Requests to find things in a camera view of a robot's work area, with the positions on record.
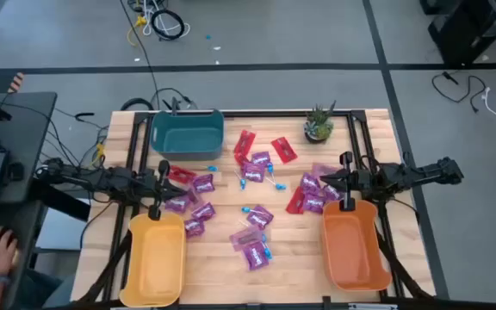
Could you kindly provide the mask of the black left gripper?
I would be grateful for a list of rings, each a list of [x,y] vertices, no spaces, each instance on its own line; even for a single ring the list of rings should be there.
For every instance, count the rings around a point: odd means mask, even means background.
[[[187,184],[167,178],[170,167],[170,163],[164,159],[159,162],[157,170],[145,168],[142,172],[141,182],[144,185],[142,197],[153,199],[152,205],[148,208],[148,217],[151,220],[160,219],[161,211],[159,208],[164,199],[164,193],[166,199],[177,198],[187,194],[185,191],[187,190]],[[166,178],[171,185],[180,189],[165,189],[164,182]]]

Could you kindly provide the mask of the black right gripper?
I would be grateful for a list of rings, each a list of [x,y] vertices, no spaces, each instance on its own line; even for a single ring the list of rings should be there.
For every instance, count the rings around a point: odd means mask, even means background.
[[[341,211],[354,211],[356,209],[356,201],[351,196],[351,191],[360,191],[361,194],[371,189],[371,174],[368,170],[350,169],[350,164],[353,162],[353,153],[344,152],[339,158],[342,170],[337,170],[331,174],[320,176],[319,179],[325,183],[325,191],[343,193],[344,200],[340,203]]]

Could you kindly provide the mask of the teal plastic bin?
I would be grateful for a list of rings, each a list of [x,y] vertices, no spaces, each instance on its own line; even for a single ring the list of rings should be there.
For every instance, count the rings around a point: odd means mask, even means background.
[[[220,157],[225,117],[210,113],[159,112],[152,121],[151,147],[169,161],[209,161]]]

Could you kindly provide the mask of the potted succulent plant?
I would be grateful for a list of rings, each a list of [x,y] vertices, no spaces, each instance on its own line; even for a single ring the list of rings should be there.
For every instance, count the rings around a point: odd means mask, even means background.
[[[312,144],[325,142],[332,134],[334,128],[330,120],[335,109],[336,102],[333,101],[328,109],[316,105],[307,113],[307,120],[303,126],[307,140]]]

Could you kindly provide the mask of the orange plastic bin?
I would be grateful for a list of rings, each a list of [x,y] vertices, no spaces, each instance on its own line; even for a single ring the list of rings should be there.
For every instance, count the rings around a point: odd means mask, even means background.
[[[356,200],[353,211],[342,211],[329,201],[323,211],[322,247],[325,272],[346,291],[380,291],[392,282],[385,269],[375,231],[374,204]]]

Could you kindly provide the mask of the yellow plastic bin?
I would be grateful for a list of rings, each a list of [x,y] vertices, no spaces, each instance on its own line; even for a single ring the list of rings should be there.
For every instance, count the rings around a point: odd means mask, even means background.
[[[127,307],[167,307],[182,293],[186,265],[183,218],[163,213],[159,220],[147,214],[129,223],[132,234],[127,283],[119,294]]]

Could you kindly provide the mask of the black desk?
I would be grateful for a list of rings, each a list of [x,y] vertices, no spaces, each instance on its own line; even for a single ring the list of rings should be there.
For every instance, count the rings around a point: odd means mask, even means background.
[[[0,121],[0,144],[8,152],[0,179],[0,226],[12,230],[18,240],[17,262],[30,256],[35,243],[43,203],[30,201],[28,191],[56,99],[54,92],[0,94],[0,108],[12,116]],[[14,162],[24,166],[20,182],[7,178],[8,165]]]

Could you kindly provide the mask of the person's leg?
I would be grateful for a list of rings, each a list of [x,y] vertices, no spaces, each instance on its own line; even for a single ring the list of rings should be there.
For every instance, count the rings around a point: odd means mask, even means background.
[[[74,274],[62,280],[35,270],[26,270],[12,310],[64,306],[70,302],[74,279]]]

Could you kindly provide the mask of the orange black striped object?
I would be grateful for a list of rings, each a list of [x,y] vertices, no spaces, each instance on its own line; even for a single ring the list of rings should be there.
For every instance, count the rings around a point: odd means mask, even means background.
[[[13,94],[13,93],[18,92],[20,90],[20,88],[22,87],[23,79],[24,79],[24,74],[22,72],[17,72],[14,75],[7,92],[9,94]]]

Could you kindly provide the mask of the black equipment cabinet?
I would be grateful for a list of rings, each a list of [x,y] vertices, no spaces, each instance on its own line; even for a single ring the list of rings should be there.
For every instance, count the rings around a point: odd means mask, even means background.
[[[419,0],[446,65],[471,65],[496,41],[496,0]]]

